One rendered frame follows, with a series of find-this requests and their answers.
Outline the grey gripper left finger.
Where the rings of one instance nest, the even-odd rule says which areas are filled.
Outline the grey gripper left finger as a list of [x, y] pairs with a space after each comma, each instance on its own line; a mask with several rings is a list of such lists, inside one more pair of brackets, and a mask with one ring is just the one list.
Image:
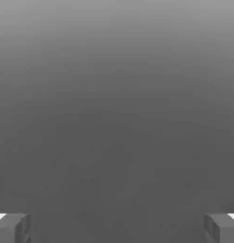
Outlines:
[[0, 243], [31, 243], [31, 216], [0, 213]]

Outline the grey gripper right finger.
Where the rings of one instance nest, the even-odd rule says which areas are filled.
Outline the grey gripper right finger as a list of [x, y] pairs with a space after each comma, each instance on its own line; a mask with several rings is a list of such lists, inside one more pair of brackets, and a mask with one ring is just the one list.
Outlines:
[[204, 243], [234, 243], [234, 213], [204, 214]]

